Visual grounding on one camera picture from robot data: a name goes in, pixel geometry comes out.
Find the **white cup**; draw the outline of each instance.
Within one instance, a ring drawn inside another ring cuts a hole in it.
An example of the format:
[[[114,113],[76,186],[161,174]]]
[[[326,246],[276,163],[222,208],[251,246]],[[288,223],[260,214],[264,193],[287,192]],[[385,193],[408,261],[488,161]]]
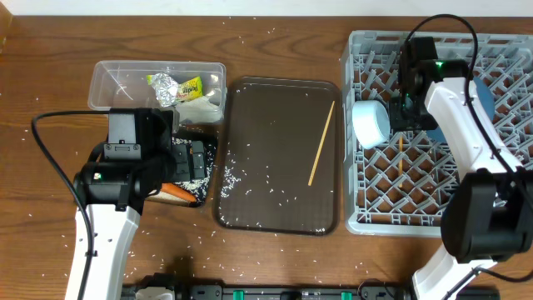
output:
[[[377,100],[356,101],[351,110],[351,122],[357,140],[365,149],[384,143],[389,138],[389,115]]]

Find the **crumpled foil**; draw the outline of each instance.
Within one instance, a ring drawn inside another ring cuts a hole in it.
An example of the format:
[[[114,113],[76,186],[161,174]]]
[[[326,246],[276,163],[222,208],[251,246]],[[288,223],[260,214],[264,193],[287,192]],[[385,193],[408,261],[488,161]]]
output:
[[[152,88],[156,92],[156,99],[162,107],[177,104],[177,90],[180,84],[165,73],[152,75]]]

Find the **wooden table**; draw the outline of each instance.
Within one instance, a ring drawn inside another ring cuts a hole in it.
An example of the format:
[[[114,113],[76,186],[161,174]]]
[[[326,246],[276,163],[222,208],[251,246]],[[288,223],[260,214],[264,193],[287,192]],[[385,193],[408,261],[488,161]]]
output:
[[[38,113],[87,109],[95,63],[104,59],[220,62],[239,77],[323,80],[340,86],[339,57],[352,30],[411,30],[417,17],[15,17],[0,56],[0,298],[62,299],[72,263],[72,196],[33,141]],[[480,33],[533,34],[531,18],[472,18]],[[464,32],[435,21],[427,31]],[[42,137],[73,176],[107,133],[105,117],[43,121]],[[225,230],[212,203],[190,209],[147,202],[127,260],[125,283],[176,272],[242,285],[357,286],[367,278],[404,282],[438,239],[350,234],[341,220],[327,237]],[[522,276],[533,251],[495,270]],[[504,299],[533,292],[481,275]]]

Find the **wooden stick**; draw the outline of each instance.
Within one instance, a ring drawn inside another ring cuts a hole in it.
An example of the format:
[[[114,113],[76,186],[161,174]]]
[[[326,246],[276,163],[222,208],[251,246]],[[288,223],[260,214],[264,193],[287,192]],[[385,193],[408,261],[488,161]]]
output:
[[[313,178],[315,177],[316,165],[318,164],[318,158],[322,152],[322,145],[324,144],[324,138],[326,138],[327,128],[330,125],[331,113],[333,113],[333,107],[335,106],[335,101],[331,103],[330,114],[327,115],[326,126],[324,127],[324,132],[322,133],[322,138],[320,140],[320,145],[318,145],[318,151],[316,152],[315,163],[313,163],[313,169],[311,170],[311,176],[309,177],[308,186],[311,186],[313,183]]]
[[[403,136],[400,136],[400,154],[403,152]],[[403,173],[403,158],[400,159],[400,162],[398,163],[398,176],[401,176]],[[401,188],[403,186],[403,182],[400,182],[399,187]]]

